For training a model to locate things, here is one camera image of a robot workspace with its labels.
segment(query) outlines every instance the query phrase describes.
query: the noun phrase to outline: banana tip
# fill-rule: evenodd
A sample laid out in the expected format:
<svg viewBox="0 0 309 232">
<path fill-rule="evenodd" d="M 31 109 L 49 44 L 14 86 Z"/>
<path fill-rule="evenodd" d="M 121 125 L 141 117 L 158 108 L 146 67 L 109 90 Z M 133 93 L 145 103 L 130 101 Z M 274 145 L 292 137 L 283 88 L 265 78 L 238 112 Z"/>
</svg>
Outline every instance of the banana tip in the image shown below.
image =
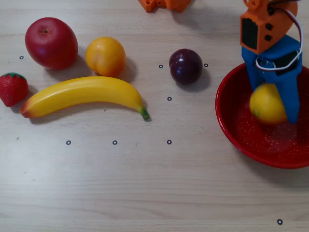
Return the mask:
<svg viewBox="0 0 309 232">
<path fill-rule="evenodd" d="M 150 118 L 150 115 L 148 114 L 147 110 L 143 108 L 140 112 L 141 116 L 143 117 L 144 120 L 148 120 Z"/>
<path fill-rule="evenodd" d="M 23 107 L 21 107 L 20 113 L 21 113 L 21 115 L 22 115 L 23 117 L 25 117 L 25 118 L 30 118 L 30 117 L 31 117 L 29 111 L 26 110 L 25 105 L 23 105 Z"/>
</svg>

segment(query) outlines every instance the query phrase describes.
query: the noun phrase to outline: table surface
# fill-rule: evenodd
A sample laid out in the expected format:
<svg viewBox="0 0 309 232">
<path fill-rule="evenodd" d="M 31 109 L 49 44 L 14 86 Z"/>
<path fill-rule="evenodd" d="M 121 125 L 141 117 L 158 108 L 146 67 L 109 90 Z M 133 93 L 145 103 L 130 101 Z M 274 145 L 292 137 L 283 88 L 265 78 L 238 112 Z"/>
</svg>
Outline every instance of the table surface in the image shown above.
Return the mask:
<svg viewBox="0 0 309 232">
<path fill-rule="evenodd" d="M 21 104 L 1 103 L 0 231 L 308 231 L 309 169 L 279 170 L 250 160 L 216 119 L 218 86 L 243 62 L 241 0 L 196 0 L 181 14 L 163 8 L 148 14 L 137 0 L 0 5 L 2 73 L 24 75 L 32 92 L 93 75 L 85 49 L 96 37 L 112 36 L 127 54 L 120 78 L 139 90 L 152 117 L 145 122 L 124 107 L 89 103 L 28 120 L 19 114 Z M 309 2 L 300 6 L 309 37 Z M 27 28 L 46 16 L 63 20 L 77 36 L 80 56 L 67 70 L 45 70 L 27 53 Z M 298 38 L 295 27 L 289 33 Z M 180 48 L 197 51 L 209 65 L 189 87 L 169 74 L 169 57 Z"/>
</svg>

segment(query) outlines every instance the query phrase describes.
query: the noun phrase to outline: orange 3d-printed part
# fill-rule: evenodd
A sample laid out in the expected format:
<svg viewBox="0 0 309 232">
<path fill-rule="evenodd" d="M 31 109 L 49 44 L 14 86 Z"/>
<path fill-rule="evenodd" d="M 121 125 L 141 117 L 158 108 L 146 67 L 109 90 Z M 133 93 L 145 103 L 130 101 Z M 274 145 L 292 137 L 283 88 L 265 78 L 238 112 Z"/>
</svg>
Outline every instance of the orange 3d-printed part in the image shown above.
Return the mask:
<svg viewBox="0 0 309 232">
<path fill-rule="evenodd" d="M 169 10 L 183 12 L 191 0 L 139 0 L 146 12 L 151 12 L 156 6 L 167 7 Z"/>
<path fill-rule="evenodd" d="M 278 8 L 297 14 L 297 2 L 282 0 L 243 0 L 248 11 L 241 16 L 240 44 L 259 55 L 275 45 L 293 25 Z"/>
</svg>

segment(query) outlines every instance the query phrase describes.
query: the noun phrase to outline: red strawberry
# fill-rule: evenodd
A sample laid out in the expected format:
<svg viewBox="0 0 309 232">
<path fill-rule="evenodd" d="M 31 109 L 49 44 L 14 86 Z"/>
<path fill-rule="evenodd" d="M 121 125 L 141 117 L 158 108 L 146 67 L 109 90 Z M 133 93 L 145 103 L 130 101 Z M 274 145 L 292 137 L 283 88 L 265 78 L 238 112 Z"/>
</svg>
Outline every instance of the red strawberry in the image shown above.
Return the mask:
<svg viewBox="0 0 309 232">
<path fill-rule="evenodd" d="M 0 98 L 7 107 L 11 107 L 27 96 L 28 83 L 20 74 L 7 73 L 0 77 Z"/>
</svg>

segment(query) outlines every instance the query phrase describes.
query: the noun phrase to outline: plum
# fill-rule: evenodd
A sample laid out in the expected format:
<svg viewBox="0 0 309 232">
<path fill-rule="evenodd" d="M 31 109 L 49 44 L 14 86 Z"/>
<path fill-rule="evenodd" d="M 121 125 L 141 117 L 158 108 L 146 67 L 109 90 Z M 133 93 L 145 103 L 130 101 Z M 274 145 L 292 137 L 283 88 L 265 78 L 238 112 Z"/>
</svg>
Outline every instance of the plum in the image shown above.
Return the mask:
<svg viewBox="0 0 309 232">
<path fill-rule="evenodd" d="M 170 74 L 181 85 L 191 84 L 202 74 L 203 62 L 201 57 L 190 49 L 180 49 L 169 59 Z"/>
</svg>

